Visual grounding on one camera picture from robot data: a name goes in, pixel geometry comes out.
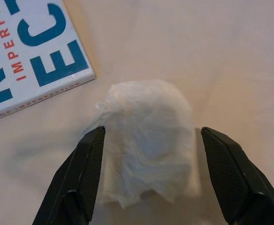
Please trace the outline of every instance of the book cover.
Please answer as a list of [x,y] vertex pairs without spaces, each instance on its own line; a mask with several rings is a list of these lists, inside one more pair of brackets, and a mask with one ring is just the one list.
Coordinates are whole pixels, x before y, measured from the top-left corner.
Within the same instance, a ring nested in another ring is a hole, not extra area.
[[0,118],[94,78],[61,0],[0,0]]

